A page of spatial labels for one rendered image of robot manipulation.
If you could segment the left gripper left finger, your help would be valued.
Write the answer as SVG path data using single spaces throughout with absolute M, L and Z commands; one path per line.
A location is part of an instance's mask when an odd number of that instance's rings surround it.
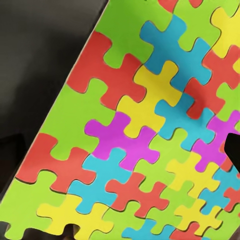
M 0 138 L 0 194 L 26 153 L 22 133 Z

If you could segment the jigsaw puzzle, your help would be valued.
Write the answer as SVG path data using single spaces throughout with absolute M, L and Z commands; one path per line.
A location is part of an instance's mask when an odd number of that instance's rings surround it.
M 240 0 L 108 0 L 0 202 L 4 236 L 229 240 L 240 226 Z

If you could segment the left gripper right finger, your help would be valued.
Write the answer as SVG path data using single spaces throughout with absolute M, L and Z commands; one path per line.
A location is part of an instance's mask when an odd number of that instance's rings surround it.
M 224 151 L 240 173 L 240 135 L 228 133 Z

